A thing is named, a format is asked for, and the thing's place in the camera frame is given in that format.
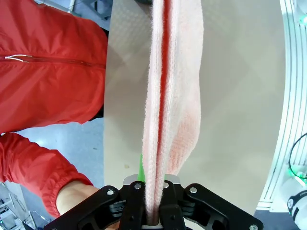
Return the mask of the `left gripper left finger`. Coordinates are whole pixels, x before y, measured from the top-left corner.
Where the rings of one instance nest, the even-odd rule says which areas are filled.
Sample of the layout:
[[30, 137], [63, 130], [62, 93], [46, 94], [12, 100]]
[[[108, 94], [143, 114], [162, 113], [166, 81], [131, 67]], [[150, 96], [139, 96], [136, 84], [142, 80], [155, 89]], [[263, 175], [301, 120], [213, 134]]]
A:
[[142, 157], [139, 173], [125, 178], [121, 189], [107, 185], [47, 224], [46, 230], [141, 230], [146, 223], [145, 183]]

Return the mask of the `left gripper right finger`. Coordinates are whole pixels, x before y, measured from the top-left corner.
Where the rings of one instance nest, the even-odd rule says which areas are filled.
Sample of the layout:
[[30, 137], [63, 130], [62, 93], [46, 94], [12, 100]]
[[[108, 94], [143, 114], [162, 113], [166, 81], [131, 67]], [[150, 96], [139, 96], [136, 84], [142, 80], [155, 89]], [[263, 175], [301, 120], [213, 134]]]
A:
[[165, 176], [159, 207], [163, 230], [189, 230], [189, 220], [204, 230], [262, 230], [263, 223], [201, 184], [182, 187], [177, 176]]

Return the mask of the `person's right hand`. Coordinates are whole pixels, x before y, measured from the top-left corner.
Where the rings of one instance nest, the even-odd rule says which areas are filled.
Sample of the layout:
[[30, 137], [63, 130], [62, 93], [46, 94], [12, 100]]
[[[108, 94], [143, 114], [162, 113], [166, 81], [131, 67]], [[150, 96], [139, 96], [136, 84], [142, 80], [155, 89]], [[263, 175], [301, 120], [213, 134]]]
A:
[[86, 185], [81, 181], [72, 181], [59, 191], [56, 199], [56, 208], [60, 215], [63, 215], [98, 190], [98, 188]]

